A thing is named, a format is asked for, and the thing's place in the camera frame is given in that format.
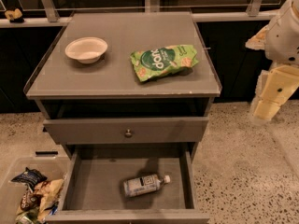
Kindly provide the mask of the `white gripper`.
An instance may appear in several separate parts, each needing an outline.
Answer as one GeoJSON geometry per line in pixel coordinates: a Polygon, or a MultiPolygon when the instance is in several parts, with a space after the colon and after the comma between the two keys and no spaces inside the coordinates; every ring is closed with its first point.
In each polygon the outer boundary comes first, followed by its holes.
{"type": "MultiPolygon", "coordinates": [[[[250,38],[245,47],[264,50],[269,60],[277,63],[299,63],[299,19],[293,15],[275,17],[250,38]]],[[[258,77],[251,103],[251,120],[255,124],[269,122],[299,88],[299,67],[280,65],[263,70],[258,77]]]]}

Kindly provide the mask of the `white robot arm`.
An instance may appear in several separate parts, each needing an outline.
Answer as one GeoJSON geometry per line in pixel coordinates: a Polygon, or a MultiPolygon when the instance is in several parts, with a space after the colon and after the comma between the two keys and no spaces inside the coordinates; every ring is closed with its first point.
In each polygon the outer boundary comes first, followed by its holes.
{"type": "Polygon", "coordinates": [[[299,0],[286,0],[277,14],[246,47],[263,50],[272,61],[258,76],[249,116],[255,124],[269,122],[299,88],[299,0]]]}

